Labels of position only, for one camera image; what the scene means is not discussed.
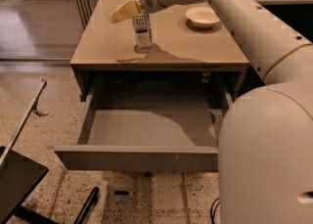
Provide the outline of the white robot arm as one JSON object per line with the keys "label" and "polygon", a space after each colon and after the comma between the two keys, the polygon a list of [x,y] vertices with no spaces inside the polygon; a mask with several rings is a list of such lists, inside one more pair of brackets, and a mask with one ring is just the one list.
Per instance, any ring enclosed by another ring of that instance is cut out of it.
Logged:
{"label": "white robot arm", "polygon": [[[111,22],[196,0],[128,0]],[[313,224],[313,46],[255,0],[208,3],[263,81],[224,116],[221,224]]]}

